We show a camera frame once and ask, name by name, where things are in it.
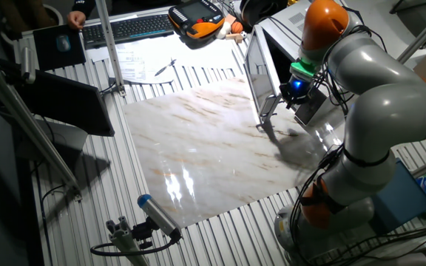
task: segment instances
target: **marble slab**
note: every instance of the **marble slab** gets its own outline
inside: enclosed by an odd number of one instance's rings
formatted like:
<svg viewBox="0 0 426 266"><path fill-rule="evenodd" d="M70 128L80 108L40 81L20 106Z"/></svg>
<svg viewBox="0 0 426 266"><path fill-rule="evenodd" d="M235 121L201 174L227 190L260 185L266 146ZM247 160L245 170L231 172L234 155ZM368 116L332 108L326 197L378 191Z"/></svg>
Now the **marble slab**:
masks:
<svg viewBox="0 0 426 266"><path fill-rule="evenodd" d="M132 103L124 114L149 193L182 227L299 185L341 139L329 123L304 130L284 105L258 130L246 77Z"/></svg>

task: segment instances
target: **computer monitor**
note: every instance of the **computer monitor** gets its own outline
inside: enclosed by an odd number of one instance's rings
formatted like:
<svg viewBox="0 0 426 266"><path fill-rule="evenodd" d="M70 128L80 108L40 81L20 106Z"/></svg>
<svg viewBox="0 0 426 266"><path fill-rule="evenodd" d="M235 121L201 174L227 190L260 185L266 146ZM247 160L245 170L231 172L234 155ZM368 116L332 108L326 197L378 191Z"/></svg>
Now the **computer monitor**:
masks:
<svg viewBox="0 0 426 266"><path fill-rule="evenodd" d="M9 77L21 77L20 64L0 59L0 66ZM88 134L107 137L115 134L96 87L39 70L35 73L34 83L14 84L32 113L77 126Z"/></svg>

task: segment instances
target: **blue cap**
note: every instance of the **blue cap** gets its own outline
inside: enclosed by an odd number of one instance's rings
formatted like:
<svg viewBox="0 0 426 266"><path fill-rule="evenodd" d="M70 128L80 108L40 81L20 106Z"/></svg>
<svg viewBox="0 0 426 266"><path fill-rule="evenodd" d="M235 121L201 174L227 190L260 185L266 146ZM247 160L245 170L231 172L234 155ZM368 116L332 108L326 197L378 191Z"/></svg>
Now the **blue cap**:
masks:
<svg viewBox="0 0 426 266"><path fill-rule="evenodd" d="M139 205L139 208L142 208L143 206L144 206L144 204L146 204L146 202L148 201L148 200L150 200L152 197L151 197L151 195L149 195L149 194L144 194L144 195L140 195L139 197L138 197L138 205Z"/></svg>

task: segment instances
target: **green object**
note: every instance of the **green object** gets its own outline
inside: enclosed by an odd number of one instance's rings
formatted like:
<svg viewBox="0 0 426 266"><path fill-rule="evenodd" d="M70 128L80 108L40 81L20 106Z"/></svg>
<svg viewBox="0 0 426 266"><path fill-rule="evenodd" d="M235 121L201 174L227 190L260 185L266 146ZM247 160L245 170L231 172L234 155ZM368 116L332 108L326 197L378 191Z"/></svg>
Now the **green object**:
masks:
<svg viewBox="0 0 426 266"><path fill-rule="evenodd" d="M304 61L298 61L290 64L291 72L295 75L299 75L301 78L309 79L312 78L317 72L313 64L307 64Z"/></svg>

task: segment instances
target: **blue led light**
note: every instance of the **blue led light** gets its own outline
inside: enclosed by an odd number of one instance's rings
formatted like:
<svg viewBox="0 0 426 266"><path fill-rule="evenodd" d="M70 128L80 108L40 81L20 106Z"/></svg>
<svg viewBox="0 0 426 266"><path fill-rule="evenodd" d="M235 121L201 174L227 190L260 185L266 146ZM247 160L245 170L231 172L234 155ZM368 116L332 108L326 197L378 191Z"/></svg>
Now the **blue led light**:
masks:
<svg viewBox="0 0 426 266"><path fill-rule="evenodd" d="M294 81L294 87L299 89L302 86L302 81Z"/></svg>

